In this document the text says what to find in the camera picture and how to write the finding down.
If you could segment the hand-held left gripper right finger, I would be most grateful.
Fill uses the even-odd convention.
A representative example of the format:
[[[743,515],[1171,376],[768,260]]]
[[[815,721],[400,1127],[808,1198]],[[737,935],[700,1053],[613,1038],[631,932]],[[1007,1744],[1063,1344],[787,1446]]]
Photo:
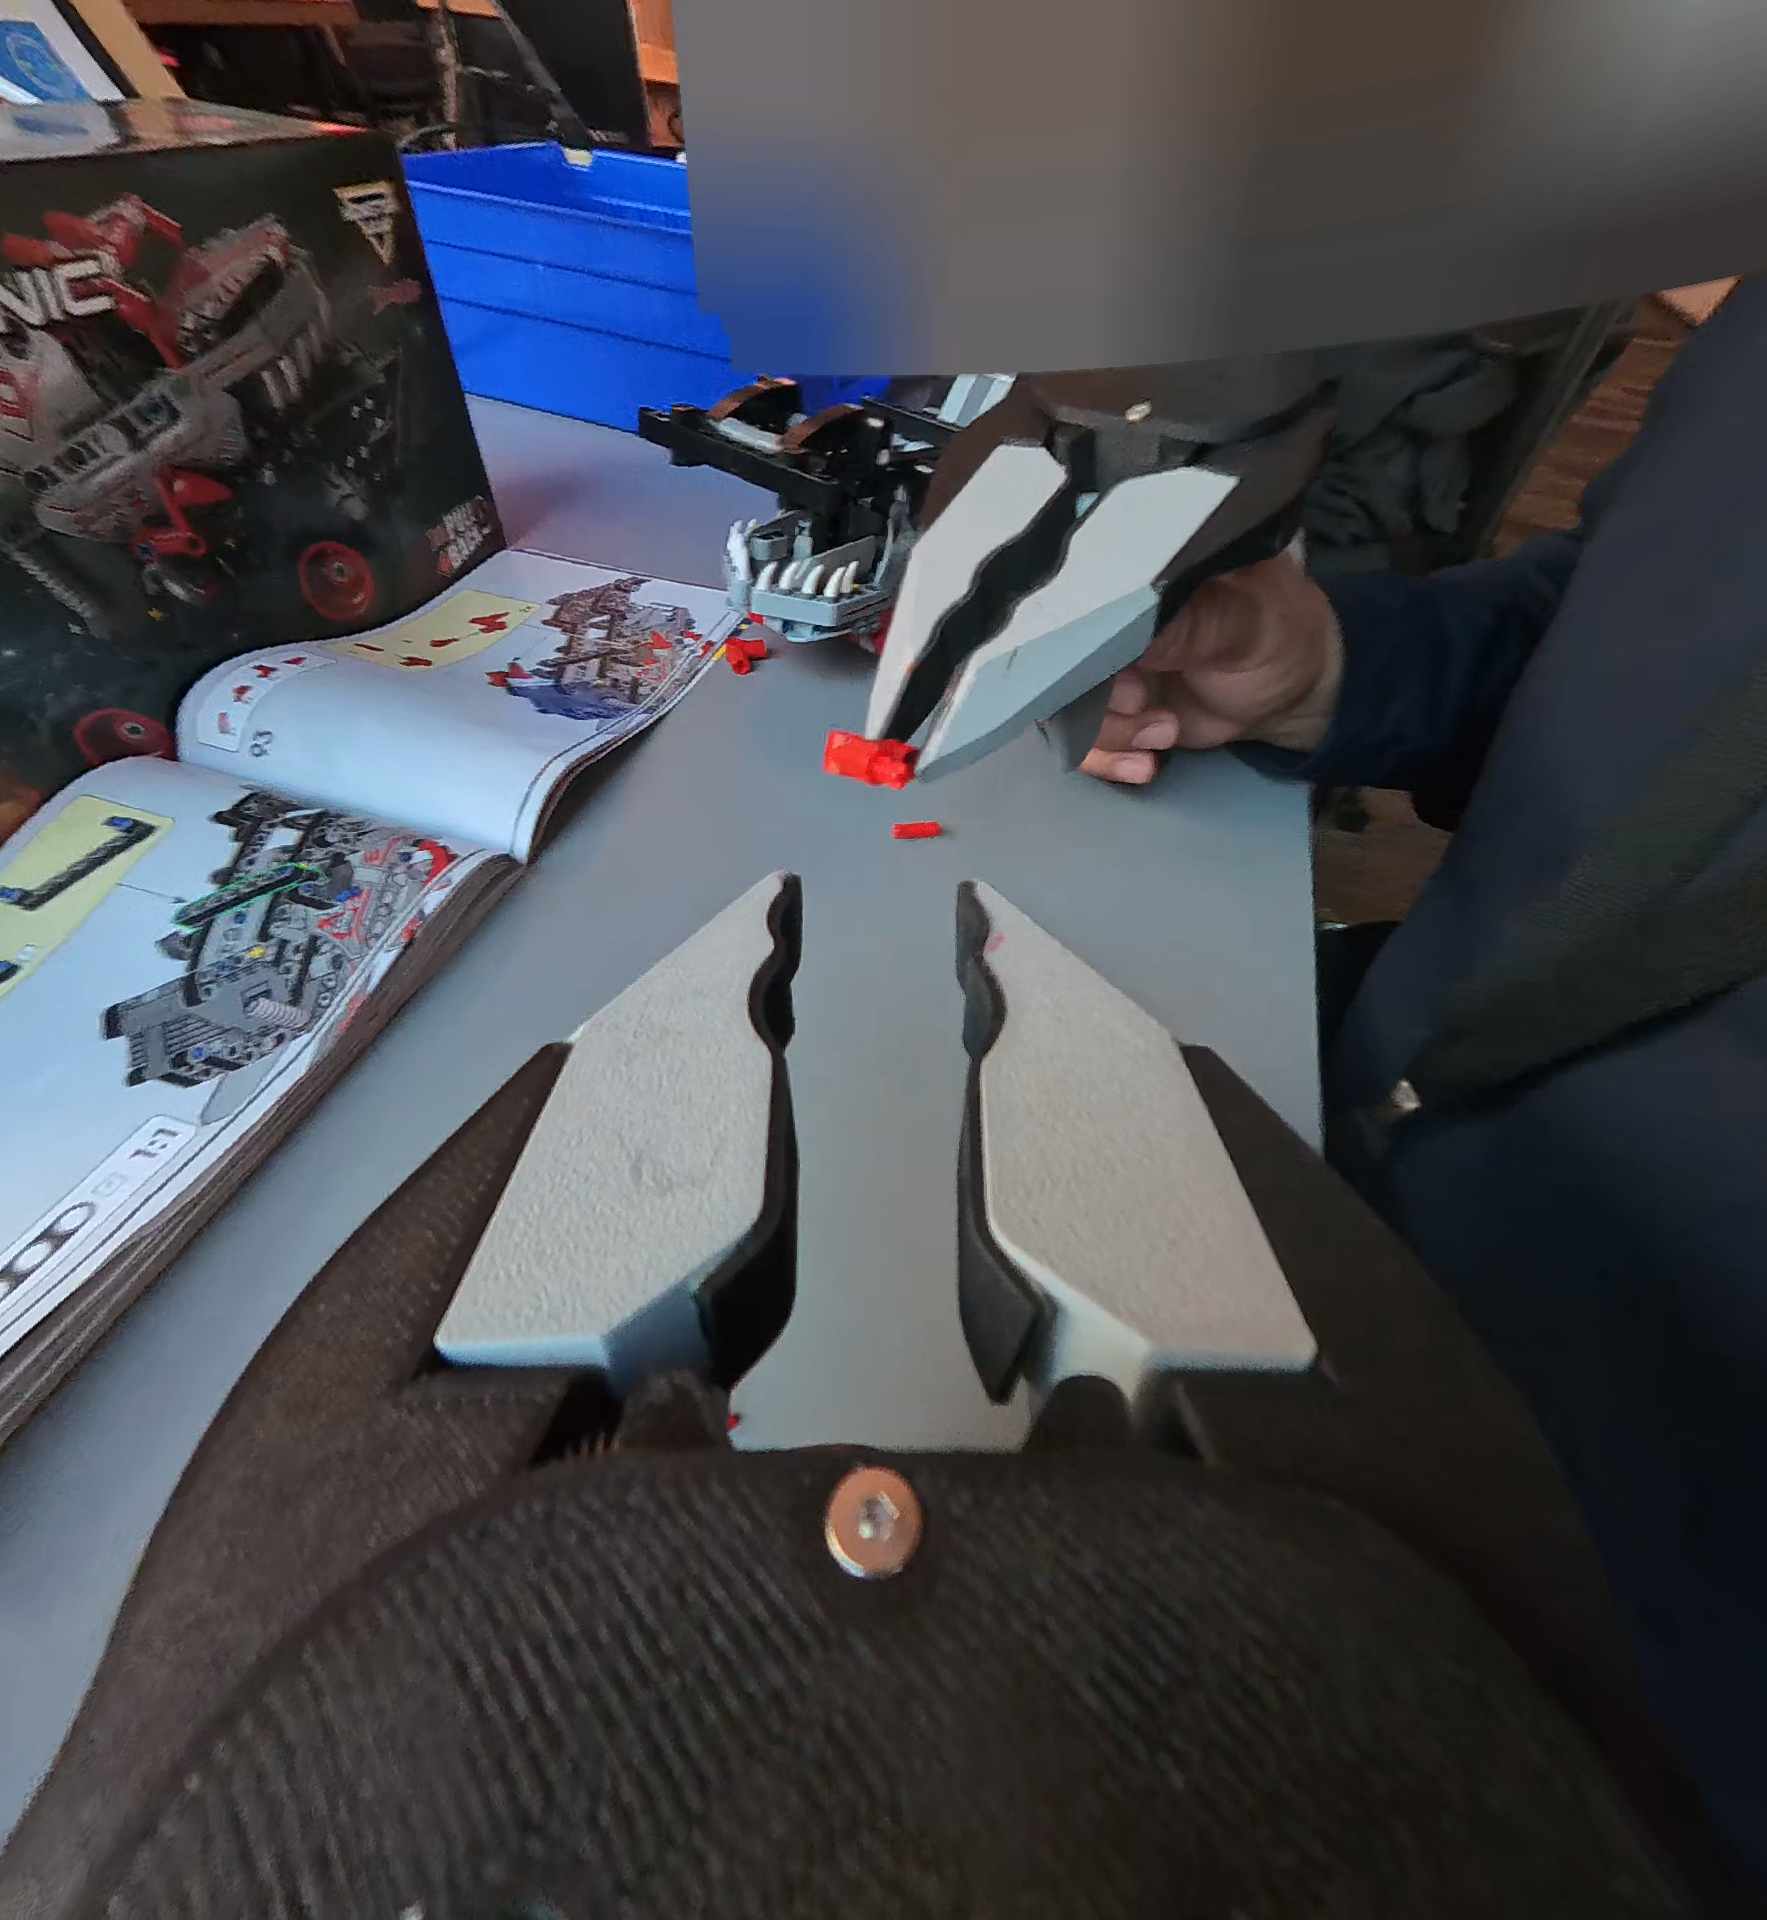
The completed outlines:
[[[1317,1338],[1176,1038],[1012,900],[956,894],[958,1311],[996,1404],[1302,1377]]]

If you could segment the blue plastic bin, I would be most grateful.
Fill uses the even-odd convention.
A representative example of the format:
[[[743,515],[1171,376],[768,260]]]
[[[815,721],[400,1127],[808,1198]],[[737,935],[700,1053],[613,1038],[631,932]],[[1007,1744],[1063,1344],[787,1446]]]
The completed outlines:
[[[696,298],[679,161],[523,144],[403,167],[467,394],[631,433],[750,382]]]

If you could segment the black lego set box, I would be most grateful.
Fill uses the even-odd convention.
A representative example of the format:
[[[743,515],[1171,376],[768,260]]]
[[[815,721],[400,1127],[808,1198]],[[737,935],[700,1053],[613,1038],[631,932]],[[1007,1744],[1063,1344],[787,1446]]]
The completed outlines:
[[[0,845],[213,666],[504,547],[391,140],[0,109]]]

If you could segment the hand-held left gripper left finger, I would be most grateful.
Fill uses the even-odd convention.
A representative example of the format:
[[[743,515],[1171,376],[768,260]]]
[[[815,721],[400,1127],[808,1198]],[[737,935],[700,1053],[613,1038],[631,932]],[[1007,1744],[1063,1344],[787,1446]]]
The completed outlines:
[[[456,1369],[722,1384],[789,1186],[784,1050],[800,882],[774,871],[597,1010],[433,1334]]]

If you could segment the person's dark navy clothing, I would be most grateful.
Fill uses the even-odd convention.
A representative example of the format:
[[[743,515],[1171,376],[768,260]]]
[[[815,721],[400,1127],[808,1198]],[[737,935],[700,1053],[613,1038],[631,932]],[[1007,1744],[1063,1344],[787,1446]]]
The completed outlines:
[[[1767,273],[1679,352],[1359,986],[1370,1190],[1575,1484],[1767,1893]]]

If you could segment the lego instruction booklet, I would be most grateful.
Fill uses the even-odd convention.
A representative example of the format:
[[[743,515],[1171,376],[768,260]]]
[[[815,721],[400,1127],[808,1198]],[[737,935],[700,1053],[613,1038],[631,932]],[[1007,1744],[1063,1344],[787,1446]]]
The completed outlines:
[[[0,1452],[515,883],[732,591],[510,550],[223,662],[0,849]]]

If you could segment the person's right hand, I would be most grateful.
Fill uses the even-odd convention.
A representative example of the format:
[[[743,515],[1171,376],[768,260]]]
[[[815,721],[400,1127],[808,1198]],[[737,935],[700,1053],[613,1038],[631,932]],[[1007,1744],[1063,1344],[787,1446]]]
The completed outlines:
[[[1328,595],[1293,553],[1204,583],[1112,683],[1079,770],[1145,786],[1174,751],[1259,746],[1289,756],[1328,735],[1343,646]]]

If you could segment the person's right forearm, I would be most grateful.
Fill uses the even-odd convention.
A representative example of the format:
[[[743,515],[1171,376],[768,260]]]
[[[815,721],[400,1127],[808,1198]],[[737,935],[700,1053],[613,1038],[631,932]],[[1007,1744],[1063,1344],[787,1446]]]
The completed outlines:
[[[1331,579],[1342,674],[1330,726],[1295,775],[1404,792],[1423,825],[1453,831],[1586,541],[1573,527],[1423,579]]]

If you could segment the grey dinosaur lego model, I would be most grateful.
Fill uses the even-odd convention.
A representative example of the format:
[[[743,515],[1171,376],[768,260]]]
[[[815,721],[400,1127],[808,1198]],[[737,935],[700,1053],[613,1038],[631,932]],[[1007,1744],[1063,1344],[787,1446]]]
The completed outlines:
[[[641,410],[636,432],[677,466],[776,499],[776,513],[726,532],[724,593],[739,617],[793,644],[880,654],[936,461],[1013,381],[961,375],[815,403],[800,381],[762,376],[710,408]]]

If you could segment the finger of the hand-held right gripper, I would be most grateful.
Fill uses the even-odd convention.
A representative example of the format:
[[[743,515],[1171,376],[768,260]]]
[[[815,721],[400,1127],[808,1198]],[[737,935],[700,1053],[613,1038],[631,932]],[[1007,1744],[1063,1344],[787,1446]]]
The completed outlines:
[[[909,550],[871,679],[871,739],[905,743],[930,721],[967,660],[1063,561],[1076,499],[1047,445],[990,450]]]
[[[914,735],[916,781],[930,783],[992,756],[1139,657],[1163,593],[1150,576],[1186,540],[1196,510],[1232,482],[1207,471],[1160,473],[1104,503],[1070,530],[1063,561],[1028,593]]]

